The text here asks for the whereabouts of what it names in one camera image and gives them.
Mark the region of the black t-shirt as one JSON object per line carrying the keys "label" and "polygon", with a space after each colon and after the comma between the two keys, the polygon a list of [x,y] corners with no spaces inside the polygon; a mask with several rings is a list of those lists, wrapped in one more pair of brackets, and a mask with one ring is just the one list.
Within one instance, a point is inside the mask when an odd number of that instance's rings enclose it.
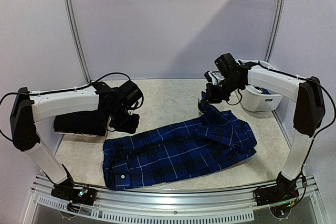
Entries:
{"label": "black t-shirt", "polygon": [[108,120],[103,110],[81,111],[56,116],[53,127],[59,133],[105,136]]}

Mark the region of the blue plaid shirt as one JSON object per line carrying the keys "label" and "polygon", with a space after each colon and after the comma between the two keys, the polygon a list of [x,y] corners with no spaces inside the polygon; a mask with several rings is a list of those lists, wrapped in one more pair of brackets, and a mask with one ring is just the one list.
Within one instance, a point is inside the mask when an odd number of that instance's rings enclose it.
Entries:
{"label": "blue plaid shirt", "polygon": [[191,179],[256,154],[257,141],[247,122],[203,101],[198,109],[197,118],[105,140],[105,186],[125,190]]}

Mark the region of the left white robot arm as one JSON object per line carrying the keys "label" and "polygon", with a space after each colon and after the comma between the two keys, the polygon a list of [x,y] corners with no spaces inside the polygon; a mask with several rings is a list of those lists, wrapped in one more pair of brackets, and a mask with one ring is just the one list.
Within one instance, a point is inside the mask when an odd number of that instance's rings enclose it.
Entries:
{"label": "left white robot arm", "polygon": [[139,125],[139,115],[130,114],[142,106],[144,95],[131,80],[119,87],[95,81],[85,86],[64,90],[29,91],[20,88],[10,115],[12,143],[26,153],[58,185],[58,192],[67,200],[78,195],[78,188],[66,168],[46,147],[37,132],[35,123],[59,115],[102,111],[110,118],[110,126],[119,132],[134,133]]}

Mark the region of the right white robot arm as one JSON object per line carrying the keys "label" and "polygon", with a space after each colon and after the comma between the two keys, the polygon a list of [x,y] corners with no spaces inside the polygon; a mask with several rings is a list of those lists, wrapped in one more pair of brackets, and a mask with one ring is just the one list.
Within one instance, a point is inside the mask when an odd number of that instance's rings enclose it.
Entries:
{"label": "right white robot arm", "polygon": [[204,73],[207,84],[203,103],[229,101],[234,91],[253,86],[279,94],[296,104],[293,116],[295,135],[281,171],[286,180],[296,179],[302,172],[325,115],[320,80],[283,73],[260,61],[236,60],[230,53],[220,55],[214,64],[217,71]]}

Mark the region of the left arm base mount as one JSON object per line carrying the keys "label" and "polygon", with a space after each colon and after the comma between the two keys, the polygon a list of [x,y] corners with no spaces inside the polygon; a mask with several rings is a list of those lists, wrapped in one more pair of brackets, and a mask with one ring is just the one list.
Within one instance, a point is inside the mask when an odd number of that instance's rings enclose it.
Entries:
{"label": "left arm base mount", "polygon": [[64,169],[67,175],[66,180],[60,184],[54,183],[51,195],[59,199],[71,201],[73,204],[93,206],[96,200],[97,190],[86,185],[76,189],[72,176],[65,167]]}

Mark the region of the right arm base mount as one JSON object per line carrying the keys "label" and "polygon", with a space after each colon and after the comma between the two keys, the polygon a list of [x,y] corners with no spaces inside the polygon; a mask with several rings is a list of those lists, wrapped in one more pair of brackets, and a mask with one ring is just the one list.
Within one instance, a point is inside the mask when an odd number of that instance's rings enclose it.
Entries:
{"label": "right arm base mount", "polygon": [[304,188],[301,196],[296,186],[298,178],[287,181],[285,178],[278,177],[274,186],[257,187],[253,191],[253,198],[257,203],[257,206],[281,203],[285,204],[287,208],[293,208],[302,201],[308,185],[306,176],[302,175],[300,179]]}

